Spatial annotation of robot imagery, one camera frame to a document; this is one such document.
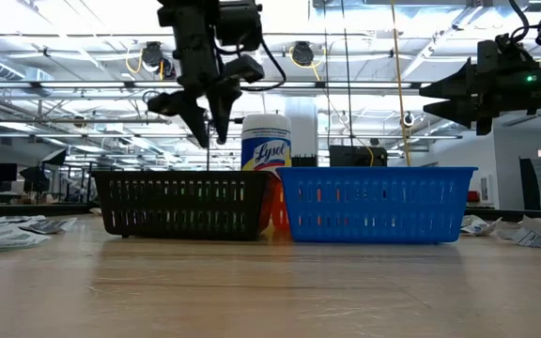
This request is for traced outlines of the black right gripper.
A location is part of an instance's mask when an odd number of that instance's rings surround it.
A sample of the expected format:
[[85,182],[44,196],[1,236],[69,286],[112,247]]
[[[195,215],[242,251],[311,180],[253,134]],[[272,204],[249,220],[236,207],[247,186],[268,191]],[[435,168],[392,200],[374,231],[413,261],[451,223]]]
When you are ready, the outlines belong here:
[[541,68],[478,74],[477,97],[455,100],[468,97],[475,82],[476,65],[468,58],[457,72],[419,89],[422,97],[446,99],[425,105],[424,111],[467,128],[476,121],[476,134],[487,135],[502,112],[535,115],[541,109]]

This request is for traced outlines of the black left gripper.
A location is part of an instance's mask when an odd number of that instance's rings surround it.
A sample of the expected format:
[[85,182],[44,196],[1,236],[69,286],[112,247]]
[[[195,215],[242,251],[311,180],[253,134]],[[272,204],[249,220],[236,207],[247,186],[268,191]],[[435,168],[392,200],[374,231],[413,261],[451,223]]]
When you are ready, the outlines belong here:
[[212,114],[217,143],[226,142],[233,103],[242,95],[240,80],[243,78],[243,55],[228,63],[213,46],[176,48],[176,60],[181,74],[180,91],[161,93],[147,101],[150,112],[166,116],[178,115],[192,132],[201,147],[209,146],[205,125],[205,110],[196,100],[206,96]]

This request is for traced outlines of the wrappers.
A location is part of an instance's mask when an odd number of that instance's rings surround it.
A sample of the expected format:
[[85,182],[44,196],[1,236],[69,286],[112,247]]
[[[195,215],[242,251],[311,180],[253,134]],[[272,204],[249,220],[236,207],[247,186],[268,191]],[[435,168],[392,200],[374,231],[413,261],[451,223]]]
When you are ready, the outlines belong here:
[[24,231],[13,224],[0,226],[0,252],[35,247],[49,239],[48,236]]

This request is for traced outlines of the Lysol wipes canister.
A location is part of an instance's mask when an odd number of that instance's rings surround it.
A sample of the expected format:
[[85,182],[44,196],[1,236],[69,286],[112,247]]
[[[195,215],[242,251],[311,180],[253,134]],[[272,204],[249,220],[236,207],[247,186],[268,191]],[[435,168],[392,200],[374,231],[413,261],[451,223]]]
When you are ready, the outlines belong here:
[[279,175],[291,166],[290,120],[284,115],[248,115],[241,131],[241,170]]

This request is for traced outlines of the black plastic basket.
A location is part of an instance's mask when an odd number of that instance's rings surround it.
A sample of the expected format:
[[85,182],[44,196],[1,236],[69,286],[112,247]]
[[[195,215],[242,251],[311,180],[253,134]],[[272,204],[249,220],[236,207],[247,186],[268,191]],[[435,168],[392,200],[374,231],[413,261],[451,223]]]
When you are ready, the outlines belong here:
[[276,175],[251,171],[98,171],[110,235],[256,240],[271,219]]

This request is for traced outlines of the white framed panel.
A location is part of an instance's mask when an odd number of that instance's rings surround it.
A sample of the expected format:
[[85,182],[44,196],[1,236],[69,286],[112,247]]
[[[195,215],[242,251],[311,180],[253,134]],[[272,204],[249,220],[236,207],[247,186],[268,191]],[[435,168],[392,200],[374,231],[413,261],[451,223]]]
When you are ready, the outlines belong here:
[[480,176],[480,201],[482,204],[492,204],[491,175]]

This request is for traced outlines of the white building pillar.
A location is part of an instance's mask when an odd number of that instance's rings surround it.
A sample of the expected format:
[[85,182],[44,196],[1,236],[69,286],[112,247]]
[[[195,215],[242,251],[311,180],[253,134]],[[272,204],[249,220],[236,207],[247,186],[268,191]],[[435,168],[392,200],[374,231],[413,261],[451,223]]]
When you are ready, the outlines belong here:
[[287,97],[285,115],[290,120],[293,157],[316,157],[317,107],[312,97]]

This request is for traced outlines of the blue plastic basket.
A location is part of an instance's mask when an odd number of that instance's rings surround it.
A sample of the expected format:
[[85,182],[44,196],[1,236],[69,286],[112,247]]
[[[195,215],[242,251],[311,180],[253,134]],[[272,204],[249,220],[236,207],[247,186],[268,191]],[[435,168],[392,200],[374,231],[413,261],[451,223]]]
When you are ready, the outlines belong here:
[[475,167],[285,167],[296,242],[435,244],[459,238]]

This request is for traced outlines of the black upright panel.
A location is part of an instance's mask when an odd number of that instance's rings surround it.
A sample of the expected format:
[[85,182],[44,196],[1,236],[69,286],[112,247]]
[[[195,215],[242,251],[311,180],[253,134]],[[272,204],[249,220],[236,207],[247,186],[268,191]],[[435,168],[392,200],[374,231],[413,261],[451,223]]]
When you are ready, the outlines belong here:
[[520,159],[519,170],[525,210],[540,210],[541,198],[536,172],[531,159]]

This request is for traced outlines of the black equipment box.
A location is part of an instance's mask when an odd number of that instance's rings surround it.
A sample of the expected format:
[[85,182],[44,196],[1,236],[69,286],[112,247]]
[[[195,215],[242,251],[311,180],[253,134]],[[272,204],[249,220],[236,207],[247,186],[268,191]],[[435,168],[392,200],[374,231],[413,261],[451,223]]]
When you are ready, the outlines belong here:
[[330,167],[379,166],[388,164],[388,153],[383,147],[330,146]]

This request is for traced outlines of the orange plastic basket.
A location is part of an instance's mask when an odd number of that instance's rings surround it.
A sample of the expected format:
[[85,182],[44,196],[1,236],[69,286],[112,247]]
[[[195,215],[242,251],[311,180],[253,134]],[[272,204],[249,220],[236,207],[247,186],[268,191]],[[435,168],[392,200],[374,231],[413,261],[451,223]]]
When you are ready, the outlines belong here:
[[284,187],[280,178],[275,178],[274,182],[274,196],[271,209],[272,224],[276,229],[281,231],[288,231],[289,218],[286,209],[286,199],[284,193]]

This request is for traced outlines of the white pad packet dark print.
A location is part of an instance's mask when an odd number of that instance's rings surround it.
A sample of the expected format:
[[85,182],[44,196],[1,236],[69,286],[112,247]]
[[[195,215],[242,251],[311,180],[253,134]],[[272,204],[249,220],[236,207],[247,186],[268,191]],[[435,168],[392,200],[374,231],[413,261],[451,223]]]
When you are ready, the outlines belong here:
[[524,216],[518,223],[518,229],[503,229],[498,236],[519,246],[541,248],[541,218]]
[[466,215],[463,217],[460,232],[475,237],[485,237],[490,235],[501,223],[502,219],[485,221],[475,215]]

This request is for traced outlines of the black aluminium table frame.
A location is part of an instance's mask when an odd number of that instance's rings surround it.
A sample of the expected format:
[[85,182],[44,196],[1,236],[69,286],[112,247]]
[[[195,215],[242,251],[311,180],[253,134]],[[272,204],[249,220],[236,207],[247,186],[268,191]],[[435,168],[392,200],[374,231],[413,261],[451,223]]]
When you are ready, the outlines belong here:
[[[2,216],[66,216],[87,214],[93,204],[52,204],[52,205],[0,205]],[[485,221],[495,221],[502,218],[506,222],[520,222],[524,216],[541,218],[539,210],[504,210],[492,208],[467,208],[466,215],[475,215]]]

